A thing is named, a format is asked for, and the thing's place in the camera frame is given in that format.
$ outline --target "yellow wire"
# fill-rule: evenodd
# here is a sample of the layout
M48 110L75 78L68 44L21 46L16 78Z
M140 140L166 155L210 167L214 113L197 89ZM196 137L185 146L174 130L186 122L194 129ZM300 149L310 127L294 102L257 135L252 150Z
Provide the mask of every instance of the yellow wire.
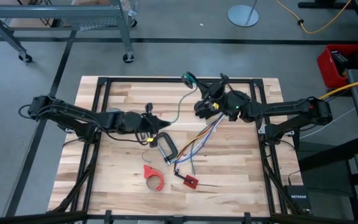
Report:
M277 3L279 3L279 5L281 5L284 9L286 9L288 12L290 12L291 14L293 14L293 16L295 16L296 19L301 20L299 18L298 15L295 14L295 12L291 11L291 9L285 7L279 0L276 0ZM302 29L307 33L307 34L317 34L318 32L322 31L323 29L327 28L329 25L331 25L342 13L343 11L345 11L346 7L352 2L352 0L348 0L348 2L346 3L346 5L341 9L341 11L339 11L339 13L333 18L331 19L331 21L329 21L325 26L323 26L322 28L316 30L316 31L313 31L313 32L310 32L310 31L307 31L305 26L303 25L303 23L301 23L301 27Z
M337 92L339 92L339 91L345 90L345 89L350 88L350 87L354 87L354 86L356 86L356 85L358 85L358 82L355 82L355 83L352 83L352 84L348 84L348 85L346 85L346 86L344 86L344 87L340 87L340 88L338 88L338 89L336 89L336 90L334 90L334 91L330 91L329 93L327 93L327 94L321 96L319 99L320 99L320 100L323 100L323 99L325 99L325 98L331 96L331 95L334 94L334 93L337 93Z

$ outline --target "cart wheel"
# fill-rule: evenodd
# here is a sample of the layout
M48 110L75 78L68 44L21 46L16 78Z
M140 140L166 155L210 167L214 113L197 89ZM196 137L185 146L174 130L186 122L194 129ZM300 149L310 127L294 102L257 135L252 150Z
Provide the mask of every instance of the cart wheel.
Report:
M137 25L137 20L133 19L131 22L131 27L135 27Z
M131 62L133 62L133 61L135 60L135 58L134 58L133 55L131 55L131 57L128 58L128 54L124 54L124 56L122 57L122 59L123 59L123 61L124 61L125 63L131 63Z
M19 55L19 59L23 62L27 62L30 63L32 62L32 57L30 55L25 55L25 59L23 59L23 57L21 55Z

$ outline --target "red 3d-printed part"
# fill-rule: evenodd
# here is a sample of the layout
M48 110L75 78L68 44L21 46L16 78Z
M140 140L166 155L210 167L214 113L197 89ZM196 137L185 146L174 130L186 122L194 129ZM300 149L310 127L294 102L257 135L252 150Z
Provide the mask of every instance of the red 3d-printed part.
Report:
M197 187L198 184L198 180L194 177L190 177L189 175L186 175L186 179L183 184L191 187L192 189L195 189Z
M151 168L148 165L144 165L144 178L145 179L149 179L152 176L157 176L160 179L160 185L155 189L156 191L160 191L162 190L162 188L164 187L164 176L162 175L162 173L160 173L159 171Z

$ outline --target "concrete floor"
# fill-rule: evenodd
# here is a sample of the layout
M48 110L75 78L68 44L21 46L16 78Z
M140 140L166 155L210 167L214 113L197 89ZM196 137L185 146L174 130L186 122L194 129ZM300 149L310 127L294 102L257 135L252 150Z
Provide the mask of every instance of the concrete floor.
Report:
M282 3L299 13L309 30L324 25L336 10L298 9L297 1ZM241 28L227 19L227 10L251 0L148 0L139 4L138 26L133 37L358 40L358 20L354 11L345 11L332 26L316 35L306 35L292 15L275 1L259 1L260 21ZM16 32L16 36L68 37L68 32ZM118 37L117 32L89 31L78 37ZM0 216L17 178L35 123L22 119L17 109L32 97L48 93L56 74L65 43L24 42L34 63L24 65L7 43L0 42ZM75 100L83 75L180 76L191 71L198 76L275 77L280 79L285 100L320 96L326 91L317 56L324 46L228 45L228 44L134 44L135 62L124 64L122 44L75 43L63 74L57 97L69 103ZM352 100L338 98L331 103L334 116L354 107ZM338 145L358 137L356 113L305 141ZM30 173L17 214L45 212L52 191L65 134L48 123ZM344 176L329 167L319 170L319 180L340 183ZM315 182L305 174L305 182ZM346 197L312 192L315 214L322 217L352 218Z

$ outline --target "wooden tabletop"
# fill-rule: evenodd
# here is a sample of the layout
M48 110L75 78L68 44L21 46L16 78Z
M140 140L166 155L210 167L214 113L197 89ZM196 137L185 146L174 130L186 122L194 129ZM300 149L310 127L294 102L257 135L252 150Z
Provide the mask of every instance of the wooden tabletop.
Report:
M82 77L75 105L91 109L97 80L98 77ZM264 85L268 103L283 101L278 79L264 78ZM250 94L249 84L233 83L232 87ZM113 82L108 108L143 113L145 104L152 102L153 114L172 121L177 115L180 98L190 91L182 83ZM185 98L179 120L163 129L178 149L214 121L214 118L206 121L194 115L193 105L200 98L199 91ZM272 123L286 119L286 116L272 117ZM135 139L133 135L113 136ZM68 134L66 141L72 139L76 139L76 136ZM288 137L283 140L292 143ZM288 174L299 170L296 153L287 144L280 144L276 148L283 183L286 184ZM74 186L82 150L82 142L74 142L63 148L48 209L55 208ZM104 214L106 210L112 210L115 215L234 217L244 216L244 212L250 212L253 217L270 215L255 123L247 124L241 120L229 122L224 118L193 160L195 177L199 180L195 190L183 185L183 180L173 175L173 167L164 163L157 148L115 141L103 134L89 213ZM147 187L143 176L144 164L163 172L165 185L161 192ZM181 164L180 172L192 175L190 163ZM291 182L302 184L300 173L291 175ZM83 187L78 208L82 207L84 191ZM274 186L273 194L276 210L280 211Z

